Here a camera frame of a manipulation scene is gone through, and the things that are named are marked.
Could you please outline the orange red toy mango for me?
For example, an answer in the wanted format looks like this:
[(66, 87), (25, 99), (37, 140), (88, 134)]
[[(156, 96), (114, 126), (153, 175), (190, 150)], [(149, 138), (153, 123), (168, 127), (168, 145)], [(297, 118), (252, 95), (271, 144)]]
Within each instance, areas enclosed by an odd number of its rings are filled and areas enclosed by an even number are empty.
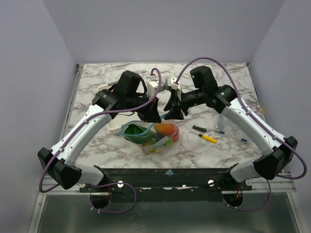
[(157, 133), (162, 133), (165, 136), (170, 136), (175, 132), (175, 126), (170, 123), (156, 123), (154, 130)]

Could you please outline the clear zip top bag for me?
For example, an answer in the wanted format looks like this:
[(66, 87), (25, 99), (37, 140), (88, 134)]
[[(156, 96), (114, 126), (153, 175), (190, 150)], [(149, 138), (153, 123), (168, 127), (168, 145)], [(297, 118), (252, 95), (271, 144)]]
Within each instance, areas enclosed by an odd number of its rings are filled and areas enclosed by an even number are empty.
[(172, 120), (163, 120), (161, 123), (130, 121), (122, 126), (118, 136), (135, 144), (145, 153), (160, 153), (177, 145), (180, 129)]

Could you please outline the green toy leaf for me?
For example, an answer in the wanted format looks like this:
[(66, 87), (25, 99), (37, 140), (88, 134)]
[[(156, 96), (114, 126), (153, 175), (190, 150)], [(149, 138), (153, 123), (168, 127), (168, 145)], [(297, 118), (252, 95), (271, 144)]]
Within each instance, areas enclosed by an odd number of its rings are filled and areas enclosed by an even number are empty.
[(124, 131), (124, 138), (138, 145), (149, 142), (154, 135), (154, 131), (136, 124), (130, 124)]
[(164, 143), (164, 146), (169, 148), (169, 147), (171, 147), (173, 144), (174, 144), (174, 141), (173, 141), (171, 138), (169, 138), (169, 139)]

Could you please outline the yellow toy starfruit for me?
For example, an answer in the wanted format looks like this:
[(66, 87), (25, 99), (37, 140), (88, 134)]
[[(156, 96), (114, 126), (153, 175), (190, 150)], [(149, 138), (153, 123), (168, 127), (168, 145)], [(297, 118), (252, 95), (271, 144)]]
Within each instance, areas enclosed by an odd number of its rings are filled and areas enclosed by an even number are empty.
[(161, 151), (161, 148), (156, 148), (156, 149), (147, 149), (148, 153), (158, 153)]

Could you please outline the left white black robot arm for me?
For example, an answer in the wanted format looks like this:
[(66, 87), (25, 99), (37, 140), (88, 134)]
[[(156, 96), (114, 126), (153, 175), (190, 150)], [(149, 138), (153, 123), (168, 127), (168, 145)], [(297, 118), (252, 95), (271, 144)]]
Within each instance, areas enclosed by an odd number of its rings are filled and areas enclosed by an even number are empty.
[(161, 84), (162, 80), (146, 83), (140, 75), (124, 71), (117, 83), (96, 93), (84, 116), (66, 136), (50, 149), (39, 150), (43, 173), (49, 174), (63, 189), (86, 183), (98, 192), (104, 191), (108, 185), (104, 171), (98, 166), (77, 166), (79, 155), (119, 113), (136, 112), (144, 122), (159, 123), (157, 94)]

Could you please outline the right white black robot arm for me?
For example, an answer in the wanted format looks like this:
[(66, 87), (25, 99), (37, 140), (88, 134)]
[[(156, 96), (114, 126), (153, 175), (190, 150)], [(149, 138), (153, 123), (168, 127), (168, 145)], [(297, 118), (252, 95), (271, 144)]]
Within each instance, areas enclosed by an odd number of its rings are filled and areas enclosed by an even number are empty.
[(183, 93), (176, 78), (168, 78), (165, 86), (171, 97), (164, 110), (165, 119), (183, 120), (189, 108), (205, 104), (236, 124), (258, 147), (261, 156), (251, 161), (240, 163), (229, 169), (224, 177), (224, 186), (235, 190), (241, 182), (263, 177), (274, 179), (292, 160), (293, 149), (298, 141), (285, 137), (273, 130), (244, 101), (238, 99), (236, 91), (229, 85), (218, 86), (211, 69), (200, 66), (190, 71), (195, 90)]

